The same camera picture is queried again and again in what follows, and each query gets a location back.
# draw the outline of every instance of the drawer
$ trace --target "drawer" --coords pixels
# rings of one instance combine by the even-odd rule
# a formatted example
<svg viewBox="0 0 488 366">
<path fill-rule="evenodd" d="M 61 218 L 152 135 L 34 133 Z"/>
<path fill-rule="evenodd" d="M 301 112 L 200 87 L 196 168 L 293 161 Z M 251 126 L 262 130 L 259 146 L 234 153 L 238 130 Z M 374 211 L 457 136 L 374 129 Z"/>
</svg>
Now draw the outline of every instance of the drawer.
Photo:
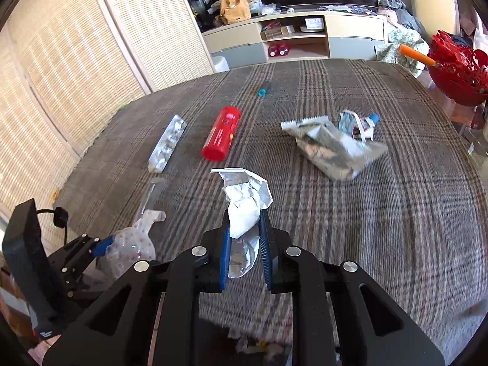
<svg viewBox="0 0 488 366">
<path fill-rule="evenodd" d="M 210 53 L 214 53 L 240 45 L 261 43 L 260 29 L 259 23 L 249 23 L 230 29 L 223 28 L 216 33 L 204 35 L 203 38 Z"/>
<path fill-rule="evenodd" d="M 262 43 L 229 48 L 215 52 L 212 56 L 223 56 L 230 69 L 267 62 L 267 55 Z"/>
<path fill-rule="evenodd" d="M 325 15 L 328 37 L 363 37 L 385 40 L 383 19 L 360 15 Z"/>
<path fill-rule="evenodd" d="M 374 47 L 383 41 L 358 37 L 329 37 L 330 58 L 376 60 Z"/>
</svg>

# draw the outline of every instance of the bamboo blind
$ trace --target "bamboo blind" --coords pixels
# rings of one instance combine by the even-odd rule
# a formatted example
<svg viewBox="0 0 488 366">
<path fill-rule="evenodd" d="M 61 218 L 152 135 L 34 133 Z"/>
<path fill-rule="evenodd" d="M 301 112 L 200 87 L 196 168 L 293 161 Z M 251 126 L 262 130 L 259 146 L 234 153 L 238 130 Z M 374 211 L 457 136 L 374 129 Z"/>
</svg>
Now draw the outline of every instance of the bamboo blind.
<svg viewBox="0 0 488 366">
<path fill-rule="evenodd" d="M 107 0 L 158 89 L 213 74 L 186 0 Z"/>
<path fill-rule="evenodd" d="M 0 200 L 12 211 L 34 198 L 51 208 L 52 193 L 61 188 L 77 163 L 46 124 L 27 93 L 7 47 L 6 28 L 0 33 Z M 64 232 L 52 215 L 40 215 L 42 241 L 48 253 L 63 244 Z"/>
<path fill-rule="evenodd" d="M 81 150 L 144 95 L 96 0 L 20 0 L 8 26 L 20 64 Z"/>
</svg>

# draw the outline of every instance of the cream drawer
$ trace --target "cream drawer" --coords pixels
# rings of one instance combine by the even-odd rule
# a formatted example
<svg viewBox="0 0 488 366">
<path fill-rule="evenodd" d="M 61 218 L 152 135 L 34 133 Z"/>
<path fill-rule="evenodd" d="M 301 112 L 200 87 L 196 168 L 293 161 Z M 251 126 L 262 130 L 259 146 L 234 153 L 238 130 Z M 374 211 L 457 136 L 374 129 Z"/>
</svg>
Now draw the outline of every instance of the cream drawer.
<svg viewBox="0 0 488 366">
<path fill-rule="evenodd" d="M 383 19 L 370 16 L 325 15 L 328 37 L 363 37 L 385 40 Z"/>
<path fill-rule="evenodd" d="M 216 33 L 204 35 L 203 38 L 210 53 L 214 53 L 240 45 L 260 43 L 260 31 L 260 23 L 249 23 L 230 29 L 223 28 Z"/>
</svg>

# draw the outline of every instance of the orange plush bag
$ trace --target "orange plush bag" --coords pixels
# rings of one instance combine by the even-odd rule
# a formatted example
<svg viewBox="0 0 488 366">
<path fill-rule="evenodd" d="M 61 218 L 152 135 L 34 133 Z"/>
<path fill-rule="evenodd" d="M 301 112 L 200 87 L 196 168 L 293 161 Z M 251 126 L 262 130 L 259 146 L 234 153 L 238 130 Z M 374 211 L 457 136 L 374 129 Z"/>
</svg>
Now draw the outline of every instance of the orange plush bag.
<svg viewBox="0 0 488 366">
<path fill-rule="evenodd" d="M 249 3 L 247 0 L 222 0 L 220 2 L 220 16 L 225 24 L 250 19 Z"/>
</svg>

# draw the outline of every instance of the black cable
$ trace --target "black cable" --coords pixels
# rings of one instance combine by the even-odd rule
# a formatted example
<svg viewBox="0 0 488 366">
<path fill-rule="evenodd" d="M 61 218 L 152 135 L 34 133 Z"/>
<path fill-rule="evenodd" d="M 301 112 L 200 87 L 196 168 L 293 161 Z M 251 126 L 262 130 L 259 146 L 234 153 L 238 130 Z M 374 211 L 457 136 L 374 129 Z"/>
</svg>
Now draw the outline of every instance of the black cable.
<svg viewBox="0 0 488 366">
<path fill-rule="evenodd" d="M 37 214 L 40 215 L 41 213 L 54 213 L 54 210 L 52 209 L 39 209 L 37 211 Z M 64 227 L 64 244 L 68 243 L 68 227 Z"/>
</svg>

